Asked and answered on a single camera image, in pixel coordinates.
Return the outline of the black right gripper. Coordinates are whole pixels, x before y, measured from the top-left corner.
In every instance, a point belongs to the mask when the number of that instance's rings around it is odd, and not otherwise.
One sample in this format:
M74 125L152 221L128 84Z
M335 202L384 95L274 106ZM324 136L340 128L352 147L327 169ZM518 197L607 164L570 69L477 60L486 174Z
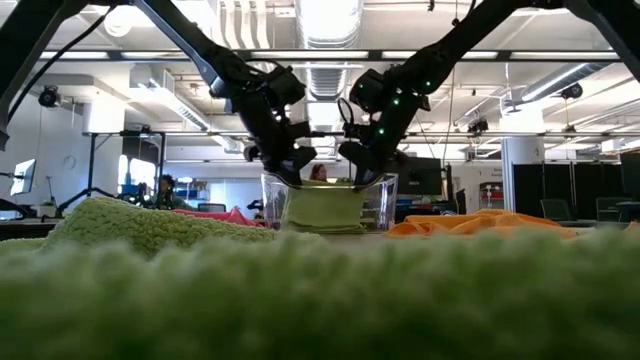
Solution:
M354 184L374 184L395 171L394 162L386 162L405 133L403 107L387 107L376 122L375 133L367 143L342 143L338 152L356 167Z

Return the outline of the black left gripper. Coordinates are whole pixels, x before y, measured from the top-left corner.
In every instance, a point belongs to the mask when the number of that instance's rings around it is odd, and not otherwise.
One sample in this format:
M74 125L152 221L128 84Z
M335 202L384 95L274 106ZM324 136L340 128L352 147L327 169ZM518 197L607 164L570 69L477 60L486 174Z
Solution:
M253 145L243 151L247 162L260 161L266 172L301 185L300 170L317 155L313 147L294 148L285 115L287 98L271 88L245 92L238 98L238 114Z

